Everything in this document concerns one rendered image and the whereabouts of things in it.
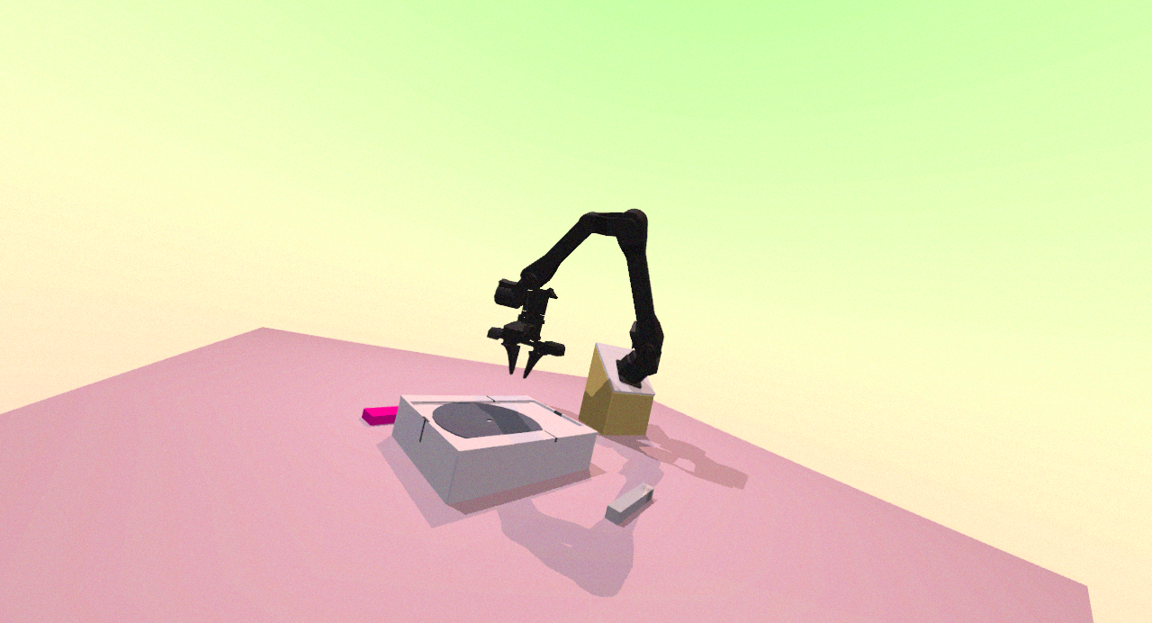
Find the grey round disc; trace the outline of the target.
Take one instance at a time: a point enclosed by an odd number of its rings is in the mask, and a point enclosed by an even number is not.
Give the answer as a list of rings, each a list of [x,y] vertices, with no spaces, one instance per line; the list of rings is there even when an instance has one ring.
[[[432,418],[440,428],[461,438],[502,436],[543,430],[529,415],[477,402],[452,402],[435,407]],[[492,420],[492,421],[487,421]]]

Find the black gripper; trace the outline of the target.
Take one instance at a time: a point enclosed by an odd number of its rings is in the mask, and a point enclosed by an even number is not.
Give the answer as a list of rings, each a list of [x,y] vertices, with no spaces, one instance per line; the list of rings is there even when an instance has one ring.
[[[536,314],[535,312],[521,311],[520,316],[524,316],[524,322],[530,322],[530,319],[535,319],[536,322],[536,337],[532,341],[524,340],[521,344],[526,347],[535,347],[535,351],[529,351],[529,359],[526,360],[526,369],[524,369],[523,378],[526,378],[532,369],[535,369],[536,362],[541,359],[541,356],[547,356],[551,354],[553,357],[564,357],[564,344],[558,343],[558,341],[538,341],[541,340],[541,325],[545,324],[544,316]],[[487,331],[487,339],[502,339],[503,329],[492,327]],[[513,375],[516,367],[516,360],[518,360],[518,354],[521,347],[513,343],[513,341],[502,340],[500,343],[505,347],[508,356],[508,372]]]

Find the magenta rectangular block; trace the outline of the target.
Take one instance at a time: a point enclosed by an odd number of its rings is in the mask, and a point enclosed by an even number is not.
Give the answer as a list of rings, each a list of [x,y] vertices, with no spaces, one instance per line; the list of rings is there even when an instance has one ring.
[[[364,409],[362,418],[372,426],[379,425],[379,423],[394,423],[396,415],[397,407],[369,407],[369,409]]]

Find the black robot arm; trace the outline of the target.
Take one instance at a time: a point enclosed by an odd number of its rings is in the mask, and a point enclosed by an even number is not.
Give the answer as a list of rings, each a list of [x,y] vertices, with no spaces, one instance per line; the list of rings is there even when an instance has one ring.
[[[558,267],[573,250],[591,236],[617,238],[631,284],[636,321],[631,325],[631,354],[626,354],[622,360],[616,360],[617,377],[623,383],[642,388],[641,381],[647,375],[657,374],[662,354],[662,325],[655,314],[649,259],[646,254],[649,241],[649,220],[644,212],[630,208],[628,212],[588,212],[579,216],[570,230],[558,241],[546,254],[536,259],[532,265],[521,271],[518,282],[500,279],[493,295],[495,304],[502,304],[513,310],[535,312],[545,316],[550,298],[558,299],[553,288],[541,288],[551,281]],[[531,290],[531,291],[529,291]],[[503,340],[521,344],[524,340],[536,340],[536,320],[524,322],[524,316],[518,316],[516,322],[503,325]]]

